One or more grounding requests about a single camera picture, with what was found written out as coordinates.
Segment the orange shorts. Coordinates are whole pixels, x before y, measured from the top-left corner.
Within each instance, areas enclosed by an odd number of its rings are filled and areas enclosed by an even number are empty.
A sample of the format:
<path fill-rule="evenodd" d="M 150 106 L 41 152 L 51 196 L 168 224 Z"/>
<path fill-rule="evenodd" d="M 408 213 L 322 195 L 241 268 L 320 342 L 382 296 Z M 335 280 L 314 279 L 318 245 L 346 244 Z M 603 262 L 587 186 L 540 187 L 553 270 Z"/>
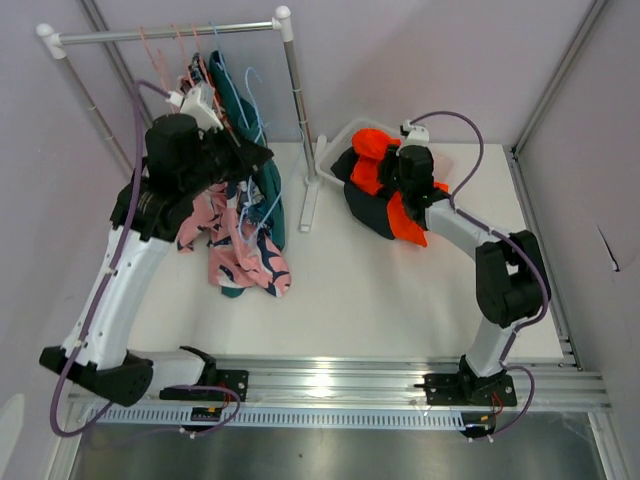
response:
<path fill-rule="evenodd" d="M 378 167 L 390 146 L 400 146 L 401 139 L 390 136 L 382 130 L 363 128 L 352 137 L 352 148 L 358 155 L 358 161 L 351 173 L 350 180 L 361 190 L 375 194 L 382 187 L 378 181 Z M 424 209 L 432 201 L 449 196 L 449 186 L 435 180 L 435 190 L 425 198 L 405 199 L 393 188 L 394 194 L 387 206 L 394 240 L 401 240 L 420 247 L 427 247 L 426 221 Z"/>

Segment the teal shorts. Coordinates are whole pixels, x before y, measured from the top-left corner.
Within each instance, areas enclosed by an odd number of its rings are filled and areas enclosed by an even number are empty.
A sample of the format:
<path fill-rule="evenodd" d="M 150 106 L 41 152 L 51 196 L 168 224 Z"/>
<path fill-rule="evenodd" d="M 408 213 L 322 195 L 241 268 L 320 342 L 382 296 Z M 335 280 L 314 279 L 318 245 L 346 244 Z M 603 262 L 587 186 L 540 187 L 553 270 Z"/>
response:
<path fill-rule="evenodd" d="M 264 197 L 263 204 L 256 206 L 251 213 L 247 214 L 252 222 L 257 224 L 277 195 L 277 189 L 279 187 L 282 188 L 280 172 L 273 160 L 270 160 L 262 170 L 253 176 L 252 184 L 257 187 Z M 271 218 L 267 221 L 263 230 L 268 231 L 271 240 L 278 249 L 283 250 L 285 248 L 286 230 L 283 202 L 282 207 L 277 207 L 273 211 Z"/>

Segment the black shorts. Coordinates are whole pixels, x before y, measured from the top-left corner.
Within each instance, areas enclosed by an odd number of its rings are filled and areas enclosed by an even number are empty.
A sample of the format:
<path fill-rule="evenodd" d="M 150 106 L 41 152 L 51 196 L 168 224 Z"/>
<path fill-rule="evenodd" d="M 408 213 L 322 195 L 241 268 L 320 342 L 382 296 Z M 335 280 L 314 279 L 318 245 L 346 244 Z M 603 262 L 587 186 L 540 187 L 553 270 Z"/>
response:
<path fill-rule="evenodd" d="M 333 163 L 331 172 L 337 179 L 344 182 L 344 196 L 355 219 L 378 235 L 388 240 L 394 240 L 395 235 L 392 232 L 387 213 L 387 206 L 394 191 L 387 187 L 382 187 L 375 194 L 361 190 L 350 180 L 357 161 L 358 155 L 350 147 Z"/>

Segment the blue wire hanger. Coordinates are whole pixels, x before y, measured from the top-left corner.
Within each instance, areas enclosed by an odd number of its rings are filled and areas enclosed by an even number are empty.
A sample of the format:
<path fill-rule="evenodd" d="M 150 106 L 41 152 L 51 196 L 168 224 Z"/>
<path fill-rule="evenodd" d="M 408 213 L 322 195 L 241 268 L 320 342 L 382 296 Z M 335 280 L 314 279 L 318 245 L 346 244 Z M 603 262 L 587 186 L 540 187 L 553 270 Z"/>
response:
<path fill-rule="evenodd" d="M 249 147 L 249 160 L 250 160 L 249 166 L 253 169 L 254 172 L 259 172 L 260 169 L 267 163 L 266 136 L 264 133 L 265 125 L 262 121 L 259 107 L 257 105 L 257 102 L 255 100 L 255 97 L 250 87 L 250 82 L 249 82 L 250 75 L 253 75 L 259 83 L 261 83 L 262 80 L 254 67 L 248 67 L 246 69 L 244 74 L 244 84 L 245 84 L 246 92 L 250 99 L 251 106 L 256 116 L 256 125 L 257 125 L 257 133 L 255 135 L 255 138 L 251 142 L 251 146 Z M 257 224 L 255 224 L 255 229 L 253 233 L 250 236 L 246 237 L 244 235 L 242 227 L 244 226 L 245 218 L 247 217 L 249 209 L 253 205 L 251 179 L 248 180 L 247 185 L 248 185 L 247 200 L 243 204 L 242 210 L 240 212 L 239 223 L 237 226 L 237 233 L 239 235 L 239 238 L 242 240 L 244 244 L 251 245 L 256 241 L 258 234 L 265 227 L 265 225 L 267 224 L 267 221 L 271 218 L 273 211 L 277 207 L 282 207 L 283 191 L 281 187 L 277 189 L 277 195 L 274 197 L 273 201 L 270 203 L 269 208 L 266 210 L 266 212 L 264 213 L 260 221 Z"/>
<path fill-rule="evenodd" d="M 261 116 L 256 98 L 251 89 L 253 77 L 262 83 L 262 78 L 254 67 L 248 67 L 244 73 L 244 88 L 248 98 L 244 98 L 232 79 L 227 68 L 225 56 L 221 49 L 220 33 L 217 26 L 211 22 L 214 31 L 216 49 L 209 56 L 208 68 L 213 75 L 214 84 L 224 108 L 226 118 L 231 127 L 244 138 L 263 147 L 267 146 L 266 124 Z"/>

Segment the blue patterned shorts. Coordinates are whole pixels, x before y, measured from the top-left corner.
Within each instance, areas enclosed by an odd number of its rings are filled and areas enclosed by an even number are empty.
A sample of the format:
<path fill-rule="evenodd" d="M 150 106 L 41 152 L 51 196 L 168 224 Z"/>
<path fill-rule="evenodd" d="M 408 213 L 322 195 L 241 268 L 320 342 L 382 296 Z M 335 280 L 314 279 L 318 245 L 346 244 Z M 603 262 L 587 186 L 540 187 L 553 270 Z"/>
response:
<path fill-rule="evenodd" d="M 208 70 L 200 53 L 196 52 L 187 62 L 186 84 L 189 89 L 200 83 L 210 83 Z"/>

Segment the pink wire hanger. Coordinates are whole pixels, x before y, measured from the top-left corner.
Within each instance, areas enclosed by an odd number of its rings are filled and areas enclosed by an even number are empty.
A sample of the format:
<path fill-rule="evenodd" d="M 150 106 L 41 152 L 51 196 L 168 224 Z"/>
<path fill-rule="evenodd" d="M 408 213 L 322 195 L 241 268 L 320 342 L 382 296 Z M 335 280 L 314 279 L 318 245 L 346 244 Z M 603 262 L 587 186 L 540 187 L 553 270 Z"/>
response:
<path fill-rule="evenodd" d="M 158 76 L 158 79 L 160 80 L 160 85 L 165 91 L 169 91 L 170 88 L 167 81 L 166 62 L 164 60 L 162 51 L 160 49 L 157 49 L 155 53 L 152 52 L 147 41 L 145 30 L 142 26 L 138 27 L 138 32 L 140 34 L 141 42 L 143 44 L 147 57 L 150 60 L 151 65 L 156 72 L 156 75 Z"/>

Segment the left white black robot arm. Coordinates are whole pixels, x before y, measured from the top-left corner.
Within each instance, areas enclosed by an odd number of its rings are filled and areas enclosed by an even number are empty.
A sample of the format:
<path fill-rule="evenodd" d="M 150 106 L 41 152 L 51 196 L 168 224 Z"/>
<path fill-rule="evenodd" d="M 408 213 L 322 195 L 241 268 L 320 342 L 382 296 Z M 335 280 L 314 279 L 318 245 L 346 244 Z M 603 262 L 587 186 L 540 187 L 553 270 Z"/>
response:
<path fill-rule="evenodd" d="M 192 398 L 204 400 L 217 387 L 205 355 L 189 348 L 164 359 L 133 353 L 129 336 L 157 267 L 193 212 L 194 199 L 214 184 L 247 179 L 273 153 L 232 130 L 204 129 L 187 114 L 157 118 L 137 145 L 143 156 L 118 194 L 91 297 L 70 335 L 44 348 L 39 363 L 121 406 L 180 384 Z"/>

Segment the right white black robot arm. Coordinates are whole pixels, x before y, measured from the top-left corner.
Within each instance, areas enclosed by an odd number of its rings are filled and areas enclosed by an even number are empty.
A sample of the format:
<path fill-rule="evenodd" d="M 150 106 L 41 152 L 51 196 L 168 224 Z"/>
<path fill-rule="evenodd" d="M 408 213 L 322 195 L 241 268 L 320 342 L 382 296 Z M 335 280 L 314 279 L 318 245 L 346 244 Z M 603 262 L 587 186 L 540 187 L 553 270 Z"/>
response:
<path fill-rule="evenodd" d="M 529 230 L 505 234 L 454 205 L 436 185 L 426 146 L 390 146 L 378 180 L 395 189 L 407 216 L 474 261 L 476 303 L 482 313 L 475 340 L 459 361 L 454 387 L 468 404 L 481 402 L 506 377 L 506 357 L 518 332 L 542 319 L 550 287 L 538 241 Z"/>

